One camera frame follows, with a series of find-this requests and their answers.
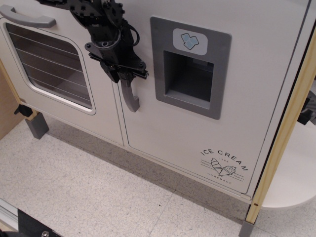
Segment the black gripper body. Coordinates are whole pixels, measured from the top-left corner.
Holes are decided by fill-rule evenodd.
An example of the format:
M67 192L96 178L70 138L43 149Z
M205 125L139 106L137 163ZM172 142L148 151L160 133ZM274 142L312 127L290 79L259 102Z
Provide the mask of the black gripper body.
M136 33L136 40L133 38L132 31ZM89 30L89 33L91 42L85 44L85 49L89 52L91 59L115 66L117 72L132 72L138 77L147 78L146 64L133 49L140 40L135 29L116 30L112 39L94 39L97 34L102 33L101 30Z

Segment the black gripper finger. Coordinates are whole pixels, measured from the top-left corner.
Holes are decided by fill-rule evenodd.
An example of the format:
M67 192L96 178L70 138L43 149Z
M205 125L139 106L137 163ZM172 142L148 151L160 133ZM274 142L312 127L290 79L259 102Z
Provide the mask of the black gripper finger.
M108 65L106 62L100 62L101 68L113 82L119 82L120 78L115 66Z
M132 72L118 72L121 83L126 87L131 87L131 83L136 77Z

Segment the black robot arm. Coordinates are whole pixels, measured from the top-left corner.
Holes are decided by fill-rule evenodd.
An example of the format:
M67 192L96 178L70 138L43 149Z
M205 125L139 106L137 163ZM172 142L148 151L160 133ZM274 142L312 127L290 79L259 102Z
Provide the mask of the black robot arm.
M68 10L88 30L85 44L91 59L98 61L115 83L128 86L135 77L146 79L145 62L134 52L140 36L123 15L122 3L114 0L41 0L40 4Z

